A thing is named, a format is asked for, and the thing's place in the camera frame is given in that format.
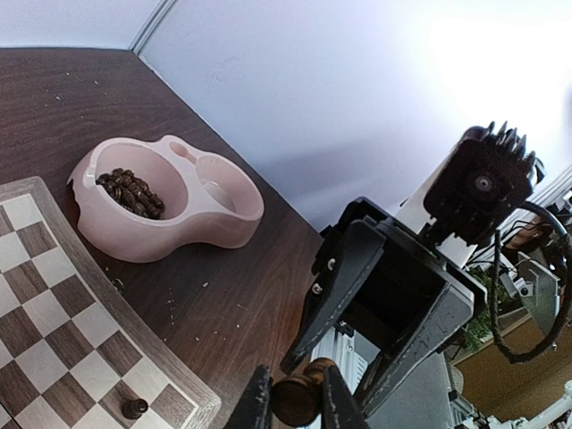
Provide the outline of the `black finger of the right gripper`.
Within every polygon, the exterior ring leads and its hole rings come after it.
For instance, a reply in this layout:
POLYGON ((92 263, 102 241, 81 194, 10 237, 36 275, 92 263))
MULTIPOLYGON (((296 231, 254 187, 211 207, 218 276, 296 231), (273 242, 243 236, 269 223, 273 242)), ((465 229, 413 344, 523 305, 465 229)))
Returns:
POLYGON ((393 355, 379 352, 366 369, 354 399, 365 419, 372 416, 404 380, 473 315, 474 293, 447 285, 413 333, 393 355))
POLYGON ((383 255, 385 237, 367 220, 331 228, 319 248, 296 338, 280 363, 291 374, 341 317, 383 255))

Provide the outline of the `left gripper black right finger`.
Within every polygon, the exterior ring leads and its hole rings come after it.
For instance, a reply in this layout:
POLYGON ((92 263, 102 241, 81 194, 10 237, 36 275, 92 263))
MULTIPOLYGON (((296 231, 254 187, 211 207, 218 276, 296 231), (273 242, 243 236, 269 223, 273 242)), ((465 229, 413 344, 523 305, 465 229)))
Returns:
POLYGON ((369 429, 369 425, 336 365, 324 369, 322 402, 322 428, 369 429))

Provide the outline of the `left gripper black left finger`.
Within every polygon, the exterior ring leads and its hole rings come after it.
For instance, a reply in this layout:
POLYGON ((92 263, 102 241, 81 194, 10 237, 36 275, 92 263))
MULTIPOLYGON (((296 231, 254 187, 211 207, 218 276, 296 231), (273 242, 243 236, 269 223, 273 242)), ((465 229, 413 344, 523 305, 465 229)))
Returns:
POLYGON ((224 429, 270 429, 272 427, 270 368, 258 366, 231 412, 224 429))

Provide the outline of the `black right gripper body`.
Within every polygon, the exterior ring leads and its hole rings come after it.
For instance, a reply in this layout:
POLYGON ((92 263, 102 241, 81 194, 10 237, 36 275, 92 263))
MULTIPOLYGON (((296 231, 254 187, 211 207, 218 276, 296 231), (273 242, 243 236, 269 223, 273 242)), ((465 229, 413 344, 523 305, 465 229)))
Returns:
POLYGON ((324 242, 317 252, 317 273, 333 276, 328 267, 351 267, 365 249, 366 238, 382 243, 382 255, 341 313, 349 324, 378 349, 399 349, 420 325, 446 286, 468 299, 469 316, 475 310, 475 281, 445 256, 432 256, 412 232, 367 198, 357 198, 339 221, 321 231, 324 242))

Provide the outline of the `dark chess piece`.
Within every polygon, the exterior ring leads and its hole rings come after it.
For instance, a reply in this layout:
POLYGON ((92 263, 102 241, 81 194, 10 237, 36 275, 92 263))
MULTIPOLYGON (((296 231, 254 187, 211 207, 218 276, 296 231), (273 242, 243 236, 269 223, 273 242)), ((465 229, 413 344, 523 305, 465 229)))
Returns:
POLYGON ((323 410, 324 372, 335 362, 320 357, 301 374, 284 377, 271 389, 271 409, 284 424, 298 428, 312 424, 323 410))

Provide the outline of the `dark pawn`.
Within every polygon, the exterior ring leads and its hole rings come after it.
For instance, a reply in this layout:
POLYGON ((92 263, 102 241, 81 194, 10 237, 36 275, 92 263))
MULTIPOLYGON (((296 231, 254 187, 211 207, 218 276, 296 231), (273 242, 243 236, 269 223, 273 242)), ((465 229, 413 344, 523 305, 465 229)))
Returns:
POLYGON ((143 399, 125 400, 122 404, 122 416, 128 420, 137 420, 148 411, 148 403, 143 399))

